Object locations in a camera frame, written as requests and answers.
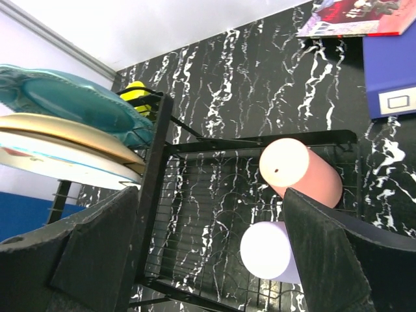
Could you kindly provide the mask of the teal scalloped plate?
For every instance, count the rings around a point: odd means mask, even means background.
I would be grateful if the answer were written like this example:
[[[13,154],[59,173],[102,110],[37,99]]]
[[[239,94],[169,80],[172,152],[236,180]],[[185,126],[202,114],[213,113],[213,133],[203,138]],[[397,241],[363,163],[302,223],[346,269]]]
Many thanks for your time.
[[[124,145],[148,148],[153,124],[119,95],[82,77],[1,65],[1,103],[13,112],[45,114],[104,131]]]

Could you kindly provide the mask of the watermelon pattern white plate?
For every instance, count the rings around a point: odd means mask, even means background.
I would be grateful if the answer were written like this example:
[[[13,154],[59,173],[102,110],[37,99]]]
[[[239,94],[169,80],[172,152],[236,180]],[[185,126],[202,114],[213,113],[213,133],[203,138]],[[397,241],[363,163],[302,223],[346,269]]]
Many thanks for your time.
[[[8,131],[1,131],[1,164],[104,189],[137,187],[140,182],[140,174],[88,149]]]

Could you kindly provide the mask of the yellow bowl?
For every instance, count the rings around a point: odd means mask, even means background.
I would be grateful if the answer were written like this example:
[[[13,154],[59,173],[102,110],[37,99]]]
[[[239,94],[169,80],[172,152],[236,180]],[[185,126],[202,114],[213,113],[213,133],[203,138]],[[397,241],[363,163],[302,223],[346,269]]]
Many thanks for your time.
[[[126,88],[133,88],[133,87],[143,87],[145,88],[145,84],[141,81],[133,81],[132,83],[129,83]],[[124,92],[123,94],[120,95],[120,97],[124,100],[124,101],[131,101],[134,99],[138,99],[141,98],[143,96],[147,96],[150,93],[146,90],[140,89],[140,90],[132,90],[132,91],[128,91],[128,92]],[[151,106],[150,105],[140,105],[135,107],[135,110],[137,112],[139,112],[142,116],[144,117],[149,117],[151,114]]]

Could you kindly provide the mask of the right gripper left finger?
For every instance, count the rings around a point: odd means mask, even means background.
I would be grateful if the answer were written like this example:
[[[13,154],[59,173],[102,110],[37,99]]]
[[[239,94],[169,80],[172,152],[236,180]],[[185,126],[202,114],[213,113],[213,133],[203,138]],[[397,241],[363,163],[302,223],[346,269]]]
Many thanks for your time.
[[[126,311],[138,190],[1,243],[2,311]]]

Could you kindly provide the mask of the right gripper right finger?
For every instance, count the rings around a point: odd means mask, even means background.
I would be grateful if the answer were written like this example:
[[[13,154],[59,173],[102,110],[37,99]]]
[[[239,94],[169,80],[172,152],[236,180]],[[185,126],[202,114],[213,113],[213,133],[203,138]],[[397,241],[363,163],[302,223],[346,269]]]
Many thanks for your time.
[[[414,311],[415,239],[287,189],[283,219],[310,311]]]

